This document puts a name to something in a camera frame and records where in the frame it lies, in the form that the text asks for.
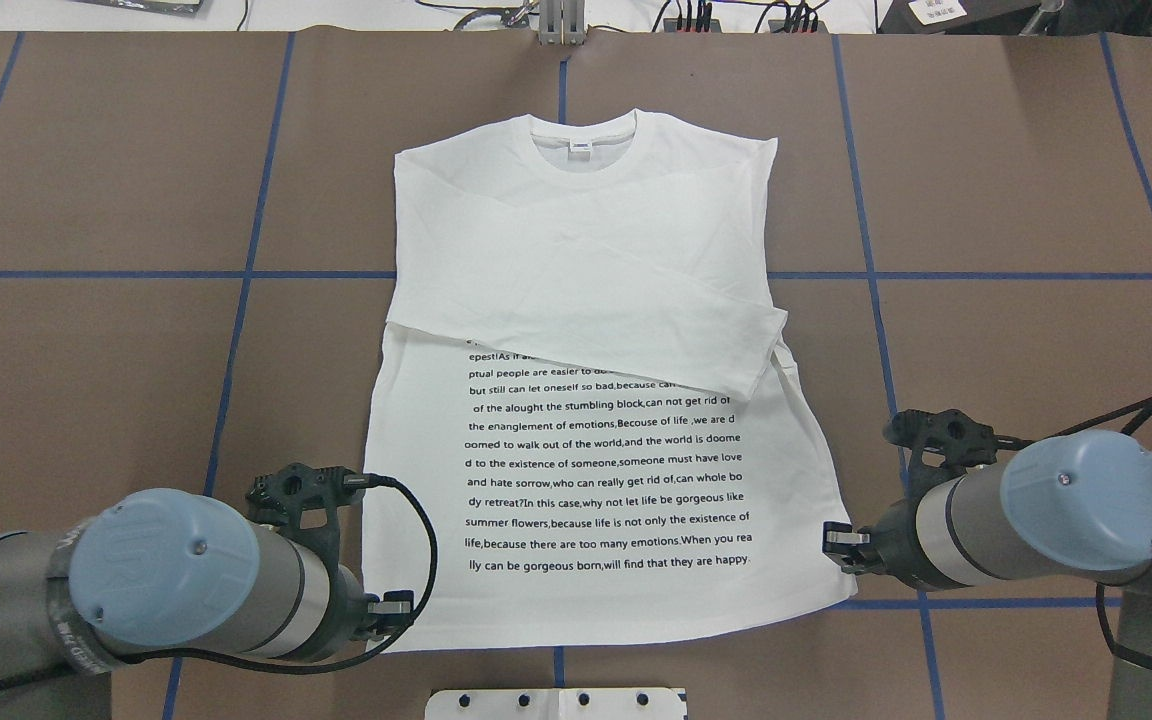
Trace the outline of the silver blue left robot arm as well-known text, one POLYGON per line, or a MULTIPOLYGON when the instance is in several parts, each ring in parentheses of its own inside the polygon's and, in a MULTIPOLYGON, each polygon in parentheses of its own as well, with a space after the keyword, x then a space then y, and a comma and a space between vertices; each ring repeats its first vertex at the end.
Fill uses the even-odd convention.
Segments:
POLYGON ((340 564, 343 486, 248 492, 247 514, 145 488, 61 535, 0 536, 0 719, 108 719, 111 675, 159 659, 312 676, 365 664, 429 593, 340 564))

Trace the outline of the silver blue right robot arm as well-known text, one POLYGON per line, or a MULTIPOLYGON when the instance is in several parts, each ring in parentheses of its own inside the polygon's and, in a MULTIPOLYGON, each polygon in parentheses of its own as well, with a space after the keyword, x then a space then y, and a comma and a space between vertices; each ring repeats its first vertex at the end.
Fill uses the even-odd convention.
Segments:
POLYGON ((1152 719, 1152 450, 1079 430, 987 468, 932 475, 872 525, 828 521, 824 555, 919 591, 1041 577, 1116 588, 1117 626, 1100 619, 1114 659, 1107 715, 1152 719))

